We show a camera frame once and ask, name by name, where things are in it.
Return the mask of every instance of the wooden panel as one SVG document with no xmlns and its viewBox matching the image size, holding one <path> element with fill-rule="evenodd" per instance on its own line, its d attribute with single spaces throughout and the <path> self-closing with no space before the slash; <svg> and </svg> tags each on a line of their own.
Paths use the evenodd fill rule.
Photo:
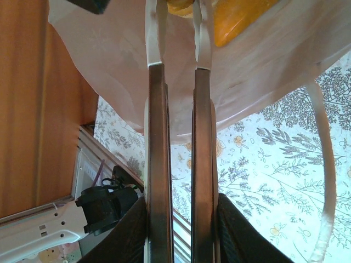
<svg viewBox="0 0 351 263">
<path fill-rule="evenodd" d="M 97 109 L 47 15 L 47 1 L 0 1 L 0 217 L 70 193 Z"/>
</svg>

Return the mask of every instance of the leaf pattern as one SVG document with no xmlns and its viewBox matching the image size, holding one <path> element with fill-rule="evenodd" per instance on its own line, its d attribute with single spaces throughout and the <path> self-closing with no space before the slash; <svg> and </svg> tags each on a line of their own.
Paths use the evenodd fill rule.
<svg viewBox="0 0 351 263">
<path fill-rule="evenodd" d="M 323 73 L 337 170 L 335 225 L 325 262 L 351 249 L 351 52 Z M 95 137 L 143 178 L 144 137 L 99 99 Z M 324 205 L 321 142 L 304 87 L 217 134 L 218 185 L 249 222 L 294 262 L 315 246 Z M 191 220 L 191 144 L 172 145 L 173 208 Z"/>
</svg>

